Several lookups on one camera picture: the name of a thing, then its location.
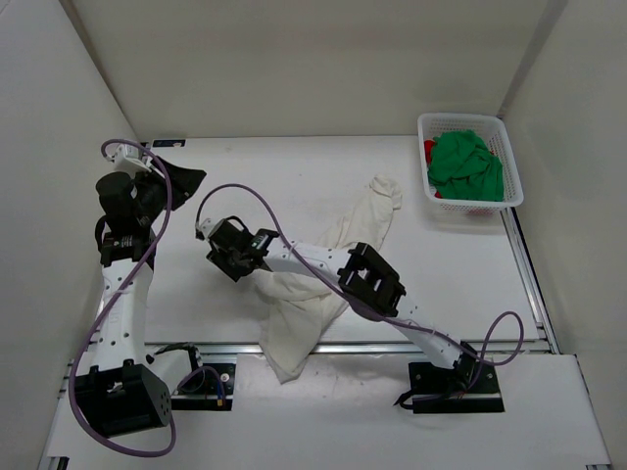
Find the white t shirt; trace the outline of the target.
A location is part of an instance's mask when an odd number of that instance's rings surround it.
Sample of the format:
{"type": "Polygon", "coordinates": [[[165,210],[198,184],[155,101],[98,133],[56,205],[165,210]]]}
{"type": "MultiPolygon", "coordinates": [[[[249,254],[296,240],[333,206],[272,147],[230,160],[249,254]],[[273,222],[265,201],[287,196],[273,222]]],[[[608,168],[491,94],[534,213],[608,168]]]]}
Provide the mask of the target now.
{"type": "MultiPolygon", "coordinates": [[[[376,175],[352,208],[322,232],[316,243],[349,249],[364,242],[379,249],[402,201],[401,185],[376,175]]],[[[299,378],[322,333],[348,304],[319,280],[305,275],[261,271],[254,281],[268,305],[260,346],[278,382],[285,384],[299,378]]]]}

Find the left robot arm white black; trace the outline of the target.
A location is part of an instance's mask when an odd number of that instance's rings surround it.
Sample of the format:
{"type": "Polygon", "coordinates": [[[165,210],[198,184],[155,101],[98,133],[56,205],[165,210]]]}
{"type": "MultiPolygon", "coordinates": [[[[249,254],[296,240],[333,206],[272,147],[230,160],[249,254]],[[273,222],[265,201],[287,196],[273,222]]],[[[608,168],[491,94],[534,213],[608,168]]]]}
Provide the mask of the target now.
{"type": "Polygon", "coordinates": [[[149,164],[114,171],[96,184],[104,216],[100,262],[109,313],[99,327],[88,370],[74,382],[82,416],[101,437],[112,438],[165,427],[170,396],[202,387],[206,369],[189,344],[148,352],[147,298],[154,274],[153,222],[166,208],[181,207],[200,187],[200,169],[149,164]]]}

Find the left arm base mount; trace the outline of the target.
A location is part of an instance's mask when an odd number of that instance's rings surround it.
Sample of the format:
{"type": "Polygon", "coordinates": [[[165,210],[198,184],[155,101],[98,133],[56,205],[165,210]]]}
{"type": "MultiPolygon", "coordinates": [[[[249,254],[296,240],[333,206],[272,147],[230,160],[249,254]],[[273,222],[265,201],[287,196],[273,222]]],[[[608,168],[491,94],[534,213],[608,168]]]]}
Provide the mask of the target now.
{"type": "Polygon", "coordinates": [[[236,364],[205,362],[193,343],[173,343],[146,353],[148,367],[168,386],[173,410],[230,411],[236,364]]]}

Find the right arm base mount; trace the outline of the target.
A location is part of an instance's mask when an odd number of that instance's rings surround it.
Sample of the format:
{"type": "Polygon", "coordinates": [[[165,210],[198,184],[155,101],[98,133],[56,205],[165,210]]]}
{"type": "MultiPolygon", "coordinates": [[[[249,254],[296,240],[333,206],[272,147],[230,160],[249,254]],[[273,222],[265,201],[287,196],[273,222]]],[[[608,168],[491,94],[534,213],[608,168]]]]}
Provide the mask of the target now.
{"type": "Polygon", "coordinates": [[[410,389],[394,405],[413,414],[486,414],[505,412],[495,367],[464,354],[453,369],[410,362],[410,389]]]}

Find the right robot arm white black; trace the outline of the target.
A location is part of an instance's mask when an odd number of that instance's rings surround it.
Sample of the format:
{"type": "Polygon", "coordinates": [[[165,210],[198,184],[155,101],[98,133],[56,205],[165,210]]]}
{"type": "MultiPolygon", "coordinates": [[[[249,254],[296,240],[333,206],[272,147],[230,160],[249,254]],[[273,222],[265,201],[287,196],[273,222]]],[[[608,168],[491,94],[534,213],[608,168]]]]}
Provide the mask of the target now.
{"type": "Polygon", "coordinates": [[[423,324],[420,308],[399,273],[367,243],[330,248],[285,241],[275,230],[251,232],[237,216],[199,222],[208,259],[231,280],[253,275],[262,295],[295,314],[345,301],[364,319],[388,321],[418,346],[451,391],[469,390],[479,369],[476,351],[460,339],[423,324]]]}

